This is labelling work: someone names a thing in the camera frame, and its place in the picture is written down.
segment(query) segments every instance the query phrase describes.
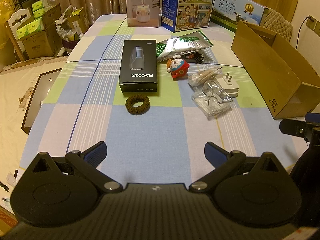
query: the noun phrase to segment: black cable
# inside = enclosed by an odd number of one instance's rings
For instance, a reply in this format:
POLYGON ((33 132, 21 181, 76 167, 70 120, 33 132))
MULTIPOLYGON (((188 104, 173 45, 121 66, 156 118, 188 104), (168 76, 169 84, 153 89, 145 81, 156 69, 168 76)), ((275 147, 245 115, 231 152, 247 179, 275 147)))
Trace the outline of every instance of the black cable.
POLYGON ((304 24, 304 22, 306 21, 306 19, 308 19, 308 18, 309 18, 309 17, 306 17, 306 18, 304 19, 304 21, 301 23, 301 26, 300 26, 300 29, 299 29, 299 32, 298 32, 298 38, 297 38, 297 45, 296 45, 296 49, 297 49, 297 47, 298 47, 299 34, 300 34, 301 27, 302 27, 302 25, 304 24))
POLYGON ((9 192, 9 187, 3 184, 1 181, 0 181, 0 187, 3 187, 6 192, 9 192))

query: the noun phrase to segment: blue milk box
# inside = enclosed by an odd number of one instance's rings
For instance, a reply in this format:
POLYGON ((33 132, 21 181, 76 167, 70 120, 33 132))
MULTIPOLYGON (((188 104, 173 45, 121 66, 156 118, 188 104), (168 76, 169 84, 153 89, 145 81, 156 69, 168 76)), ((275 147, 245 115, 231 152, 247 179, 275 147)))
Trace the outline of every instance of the blue milk box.
POLYGON ((236 32, 239 21, 263 26, 268 11, 252 0, 214 0, 211 21, 236 32))
POLYGON ((213 0, 162 0, 161 26, 172 32, 208 27, 213 0))

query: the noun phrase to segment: chair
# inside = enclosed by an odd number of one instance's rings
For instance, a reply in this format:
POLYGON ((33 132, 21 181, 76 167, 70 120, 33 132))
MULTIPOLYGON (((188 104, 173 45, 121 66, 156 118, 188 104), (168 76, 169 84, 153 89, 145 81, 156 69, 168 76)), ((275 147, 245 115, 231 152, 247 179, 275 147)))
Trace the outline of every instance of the chair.
POLYGON ((29 59, 26 50, 24 48, 24 45, 22 41, 17 41, 16 39, 16 30, 19 26, 21 26, 23 23, 24 25, 26 22, 32 22, 34 20, 33 14, 30 12, 30 10, 27 9, 20 9, 14 14, 12 14, 11 18, 4 23, 6 32, 14 45, 14 49, 16 50, 19 59, 21 61, 25 61, 29 59))

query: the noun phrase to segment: electrical outlet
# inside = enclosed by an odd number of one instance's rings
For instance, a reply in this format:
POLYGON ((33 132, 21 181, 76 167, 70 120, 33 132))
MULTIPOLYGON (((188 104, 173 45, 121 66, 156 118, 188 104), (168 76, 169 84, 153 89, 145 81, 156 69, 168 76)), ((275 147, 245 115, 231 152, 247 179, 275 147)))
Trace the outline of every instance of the electrical outlet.
POLYGON ((313 21, 311 21, 311 20, 308 18, 306 25, 307 25, 307 27, 308 27, 309 29, 314 30, 315 27, 316 27, 317 20, 316 20, 315 18, 313 18, 311 15, 309 15, 309 17, 310 17, 311 19, 313 19, 313 21))
POLYGON ((320 37, 320 22, 317 21, 314 32, 320 37))

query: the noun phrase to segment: white box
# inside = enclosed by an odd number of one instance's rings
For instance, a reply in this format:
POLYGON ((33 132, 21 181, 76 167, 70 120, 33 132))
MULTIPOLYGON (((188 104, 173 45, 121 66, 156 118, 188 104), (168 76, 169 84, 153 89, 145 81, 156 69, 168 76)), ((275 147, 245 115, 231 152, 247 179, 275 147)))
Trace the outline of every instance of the white box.
POLYGON ((160 0, 127 0, 129 27, 159 27, 160 0))

